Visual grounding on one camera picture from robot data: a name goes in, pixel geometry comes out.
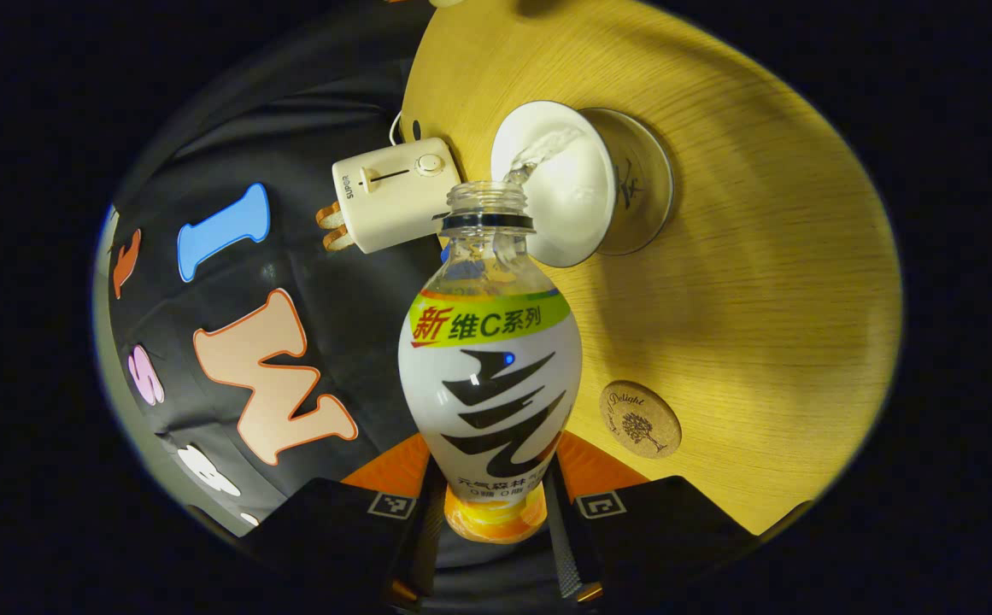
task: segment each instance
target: bottle label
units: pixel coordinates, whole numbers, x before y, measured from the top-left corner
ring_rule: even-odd
[[[413,348],[503,342],[545,331],[571,308],[557,289],[516,296],[440,295],[421,291],[408,310]]]

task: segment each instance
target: wooden table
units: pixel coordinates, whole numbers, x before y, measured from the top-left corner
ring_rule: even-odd
[[[632,0],[466,0],[438,9],[402,132],[488,179],[503,117],[551,100],[621,110],[670,150],[676,213],[646,249],[545,267],[583,338],[567,429],[648,478],[682,475],[761,533],[815,499],[878,419],[902,288],[878,194],[828,124],[756,62]],[[655,390],[683,439],[644,459],[602,425],[615,380]]]

